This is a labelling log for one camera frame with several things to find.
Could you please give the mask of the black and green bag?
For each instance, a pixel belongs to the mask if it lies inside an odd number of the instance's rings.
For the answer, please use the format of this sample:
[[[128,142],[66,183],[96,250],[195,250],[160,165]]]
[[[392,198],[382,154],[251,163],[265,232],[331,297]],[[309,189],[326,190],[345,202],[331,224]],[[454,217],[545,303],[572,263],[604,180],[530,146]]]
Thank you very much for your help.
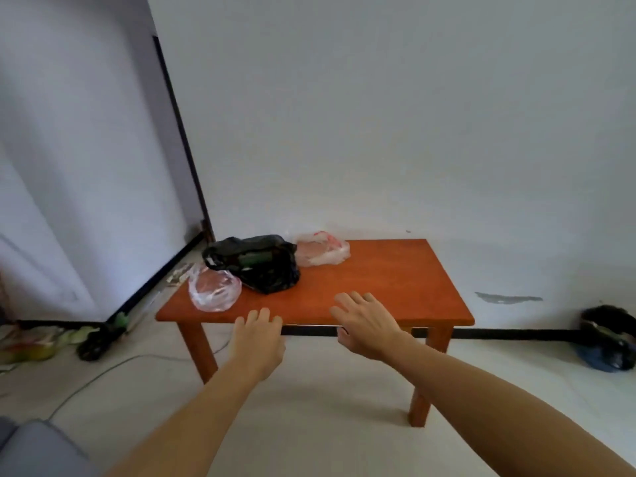
[[[113,344],[127,333],[129,321],[130,318],[126,313],[119,312],[99,329],[89,333],[85,341],[76,348],[79,360],[85,362],[100,360]]]

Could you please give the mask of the black plastic bag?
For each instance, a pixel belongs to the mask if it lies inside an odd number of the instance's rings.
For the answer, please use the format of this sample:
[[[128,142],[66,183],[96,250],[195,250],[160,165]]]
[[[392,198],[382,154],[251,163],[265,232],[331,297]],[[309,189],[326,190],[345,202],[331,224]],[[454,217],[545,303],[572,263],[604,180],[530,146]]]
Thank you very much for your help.
[[[296,250],[294,243],[280,235],[229,237],[211,243],[202,257],[210,270],[227,271],[247,288],[273,294],[293,288],[300,280]]]

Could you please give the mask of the person's left forearm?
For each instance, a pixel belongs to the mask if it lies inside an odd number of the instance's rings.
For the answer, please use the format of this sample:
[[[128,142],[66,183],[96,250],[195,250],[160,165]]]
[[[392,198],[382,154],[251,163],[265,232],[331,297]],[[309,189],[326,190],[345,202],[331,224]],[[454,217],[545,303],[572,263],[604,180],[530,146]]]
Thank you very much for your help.
[[[271,371],[232,359],[105,477],[206,477],[229,428]]]

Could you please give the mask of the person's right hand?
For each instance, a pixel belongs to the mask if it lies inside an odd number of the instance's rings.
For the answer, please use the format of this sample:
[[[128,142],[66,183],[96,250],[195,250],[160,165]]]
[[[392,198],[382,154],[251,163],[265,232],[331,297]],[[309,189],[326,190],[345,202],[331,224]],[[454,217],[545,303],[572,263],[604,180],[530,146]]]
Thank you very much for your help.
[[[352,353],[388,364],[391,351],[402,339],[402,329],[382,303],[381,308],[368,308],[362,304],[363,294],[355,291],[347,294],[358,301],[359,313],[338,313],[335,296],[330,314],[339,328],[345,328],[355,338],[356,352]]]

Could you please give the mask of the black bag on blue cloth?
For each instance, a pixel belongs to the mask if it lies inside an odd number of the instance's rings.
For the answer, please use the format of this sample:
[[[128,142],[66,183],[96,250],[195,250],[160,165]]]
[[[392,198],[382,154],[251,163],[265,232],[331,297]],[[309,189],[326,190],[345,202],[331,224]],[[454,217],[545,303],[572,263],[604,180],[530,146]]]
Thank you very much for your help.
[[[589,367],[608,373],[636,367],[636,317],[623,308],[603,304],[579,316],[574,349]]]

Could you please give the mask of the person's left hand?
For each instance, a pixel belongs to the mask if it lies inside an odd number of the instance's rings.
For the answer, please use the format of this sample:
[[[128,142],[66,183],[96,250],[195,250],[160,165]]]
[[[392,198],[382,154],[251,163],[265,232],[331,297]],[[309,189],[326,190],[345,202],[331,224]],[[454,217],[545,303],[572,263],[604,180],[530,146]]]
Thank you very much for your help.
[[[259,311],[248,313],[244,330],[235,331],[234,325],[230,340],[230,361],[254,383],[266,380],[281,364],[286,351],[282,318],[271,314],[269,324],[260,324]]]

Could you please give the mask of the colourful wrappers pile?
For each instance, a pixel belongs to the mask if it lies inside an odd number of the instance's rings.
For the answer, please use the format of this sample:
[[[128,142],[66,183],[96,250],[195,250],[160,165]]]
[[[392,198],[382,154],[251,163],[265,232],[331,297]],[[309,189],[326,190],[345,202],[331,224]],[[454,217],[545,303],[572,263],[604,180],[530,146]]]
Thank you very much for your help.
[[[84,342],[99,328],[84,326],[65,329],[41,326],[21,329],[18,326],[0,327],[0,367],[23,362],[48,360],[61,348]]]

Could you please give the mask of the person's right forearm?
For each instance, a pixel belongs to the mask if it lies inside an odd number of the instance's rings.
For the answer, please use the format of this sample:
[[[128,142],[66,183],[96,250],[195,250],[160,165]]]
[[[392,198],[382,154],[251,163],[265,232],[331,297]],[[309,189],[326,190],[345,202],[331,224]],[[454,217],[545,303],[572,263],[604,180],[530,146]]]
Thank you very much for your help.
[[[636,467],[520,387],[401,330],[380,348],[500,477],[636,477]]]

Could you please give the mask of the orange wooden table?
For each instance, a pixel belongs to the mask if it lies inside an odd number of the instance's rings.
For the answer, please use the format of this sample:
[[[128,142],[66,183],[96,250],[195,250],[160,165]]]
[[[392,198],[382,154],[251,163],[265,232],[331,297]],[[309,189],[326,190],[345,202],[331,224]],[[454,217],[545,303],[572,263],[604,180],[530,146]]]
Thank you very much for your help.
[[[203,383],[218,370],[204,324],[234,323],[250,310],[268,308],[285,326],[336,326],[329,313],[338,293],[371,293],[411,332],[427,328],[426,344],[446,352],[456,327],[470,327],[475,319],[447,272],[424,239],[351,240],[350,257],[341,264],[301,269],[295,287],[269,295],[243,289],[226,312],[195,308],[183,284],[159,309],[158,322],[177,324]]]

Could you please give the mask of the dark door frame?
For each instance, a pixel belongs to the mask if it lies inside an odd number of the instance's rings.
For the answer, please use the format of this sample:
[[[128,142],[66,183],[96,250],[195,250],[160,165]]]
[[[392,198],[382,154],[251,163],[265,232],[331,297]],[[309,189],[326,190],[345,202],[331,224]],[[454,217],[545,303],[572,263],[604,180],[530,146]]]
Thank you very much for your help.
[[[203,219],[202,219],[202,231],[204,234],[204,238],[207,241],[207,243],[211,243],[211,242],[215,242],[216,241],[216,236],[214,234],[214,230],[211,224],[211,218],[209,215],[209,211],[208,211],[208,207],[206,204],[206,200],[204,198],[203,195],[203,190],[202,190],[202,186],[200,183],[200,178],[198,175],[198,172],[196,170],[195,167],[195,161],[193,159],[193,154],[191,152],[191,147],[189,144],[189,140],[187,138],[187,132],[185,129],[185,125],[183,123],[183,119],[181,117],[181,112],[179,109],[179,105],[178,105],[178,101],[176,99],[176,95],[174,93],[174,88],[172,85],[172,80],[167,68],[167,64],[165,61],[165,57],[163,54],[163,49],[162,49],[162,45],[160,43],[160,39],[158,38],[157,35],[152,35],[152,39],[153,39],[153,43],[155,46],[155,52],[160,64],[160,68],[162,70],[162,75],[163,75],[163,79],[169,94],[169,98],[171,101],[171,106],[172,106],[172,111],[174,113],[174,117],[176,119],[176,123],[177,123],[177,127],[178,127],[178,131],[179,131],[179,136],[181,139],[181,143],[183,145],[183,149],[185,152],[185,156],[186,156],[186,160],[187,160],[187,165],[189,168],[189,172],[190,175],[193,179],[193,183],[195,186],[195,191],[196,191],[196,195],[197,195],[197,199],[199,202],[199,205],[201,207],[202,210],[202,215],[203,215]]]

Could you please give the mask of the clear plastic bag red print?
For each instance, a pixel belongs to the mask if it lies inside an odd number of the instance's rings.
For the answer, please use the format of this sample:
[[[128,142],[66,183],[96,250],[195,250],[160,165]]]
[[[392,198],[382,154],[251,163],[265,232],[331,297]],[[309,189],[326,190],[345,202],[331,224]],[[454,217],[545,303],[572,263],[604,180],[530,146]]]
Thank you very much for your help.
[[[322,265],[337,265],[346,261],[350,245],[329,232],[314,232],[294,237],[296,263],[306,268]]]

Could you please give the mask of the grey sofa cushion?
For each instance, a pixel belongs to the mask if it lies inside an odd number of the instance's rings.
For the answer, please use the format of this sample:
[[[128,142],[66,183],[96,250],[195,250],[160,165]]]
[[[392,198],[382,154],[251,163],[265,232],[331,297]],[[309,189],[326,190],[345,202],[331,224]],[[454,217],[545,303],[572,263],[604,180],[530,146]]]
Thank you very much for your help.
[[[101,477],[87,454],[58,427],[0,416],[0,477]]]

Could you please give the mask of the paper scraps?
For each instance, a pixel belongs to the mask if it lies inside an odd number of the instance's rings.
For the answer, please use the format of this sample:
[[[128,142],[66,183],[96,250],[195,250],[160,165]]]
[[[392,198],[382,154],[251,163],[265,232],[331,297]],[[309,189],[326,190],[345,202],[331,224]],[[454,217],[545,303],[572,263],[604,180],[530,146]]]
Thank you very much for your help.
[[[172,270],[166,280],[166,285],[168,287],[178,288],[181,284],[184,283],[189,277],[189,273],[195,263],[184,263]]]

